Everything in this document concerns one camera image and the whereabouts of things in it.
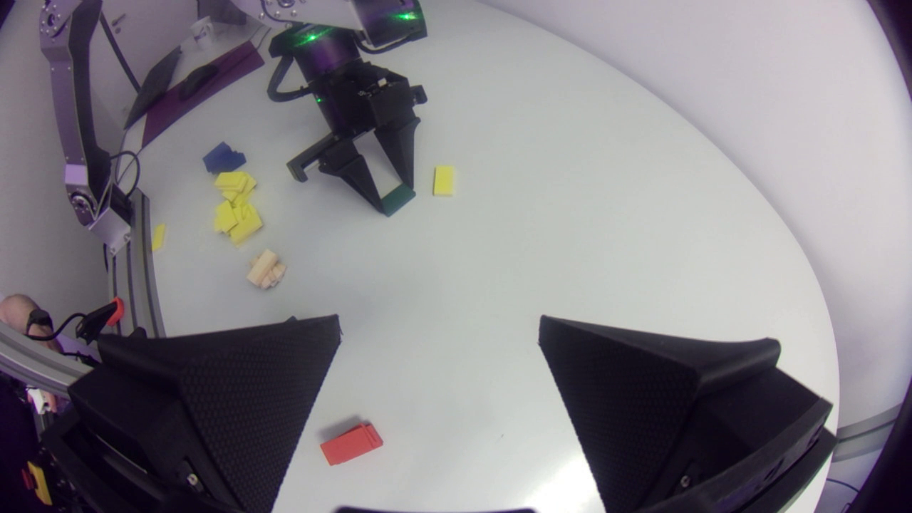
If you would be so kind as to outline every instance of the blue block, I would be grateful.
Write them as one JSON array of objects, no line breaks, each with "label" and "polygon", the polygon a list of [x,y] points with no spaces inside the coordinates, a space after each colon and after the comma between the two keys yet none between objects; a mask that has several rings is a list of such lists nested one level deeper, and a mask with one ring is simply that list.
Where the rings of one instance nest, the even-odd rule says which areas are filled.
[{"label": "blue block", "polygon": [[243,153],[233,152],[231,146],[224,142],[219,142],[218,146],[202,157],[202,163],[206,164],[206,171],[212,174],[234,171],[246,162],[247,158]]}]

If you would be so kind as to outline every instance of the red block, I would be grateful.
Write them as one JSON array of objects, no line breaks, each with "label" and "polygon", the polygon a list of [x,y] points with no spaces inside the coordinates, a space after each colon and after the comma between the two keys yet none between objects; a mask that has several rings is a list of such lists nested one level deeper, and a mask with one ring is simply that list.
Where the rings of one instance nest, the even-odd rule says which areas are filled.
[{"label": "red block", "polygon": [[330,465],[357,458],[383,445],[383,440],[371,424],[358,424],[340,436],[320,445]]}]

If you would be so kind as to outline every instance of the desk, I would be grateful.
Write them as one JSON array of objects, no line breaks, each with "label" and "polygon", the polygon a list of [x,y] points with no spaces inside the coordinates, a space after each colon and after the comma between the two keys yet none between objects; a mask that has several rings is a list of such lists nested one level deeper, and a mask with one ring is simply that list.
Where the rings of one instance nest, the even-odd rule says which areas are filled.
[{"label": "desk", "polygon": [[[328,129],[310,99],[271,103],[274,60],[142,152],[141,189],[171,336],[338,313],[345,332],[277,513],[602,511],[537,347],[542,314],[709,340],[782,342],[779,365],[834,403],[824,298],[802,250],[711,142],[636,82],[524,21],[470,2],[422,3],[430,36],[372,57],[424,85],[418,197],[387,218],[341,180],[285,163]],[[284,89],[296,87],[289,74]],[[130,131],[139,146],[142,123]],[[246,153],[265,228],[235,249],[202,156]],[[394,185],[359,140],[380,193]],[[456,195],[430,194],[433,167]],[[288,265],[262,291],[247,262]],[[319,444],[357,419],[385,441],[330,467]],[[825,466],[790,511],[812,511]]]}]

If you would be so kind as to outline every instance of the white mug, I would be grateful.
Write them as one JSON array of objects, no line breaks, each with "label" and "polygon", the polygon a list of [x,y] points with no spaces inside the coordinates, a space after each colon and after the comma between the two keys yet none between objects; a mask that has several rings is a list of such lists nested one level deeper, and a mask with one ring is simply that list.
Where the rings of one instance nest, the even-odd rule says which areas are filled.
[{"label": "white mug", "polygon": [[190,26],[190,33],[201,50],[208,50],[215,43],[215,27],[212,26],[212,18],[209,16],[196,20],[196,23]]}]

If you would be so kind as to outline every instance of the computer mouse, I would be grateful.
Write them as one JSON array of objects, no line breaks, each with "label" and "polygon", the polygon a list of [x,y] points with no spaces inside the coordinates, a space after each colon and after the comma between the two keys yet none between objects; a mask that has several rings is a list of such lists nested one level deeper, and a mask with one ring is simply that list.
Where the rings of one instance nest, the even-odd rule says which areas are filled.
[{"label": "computer mouse", "polygon": [[181,84],[177,92],[177,97],[184,101],[199,91],[202,86],[206,85],[219,72],[219,67],[214,64],[206,64],[190,72],[187,78]]}]

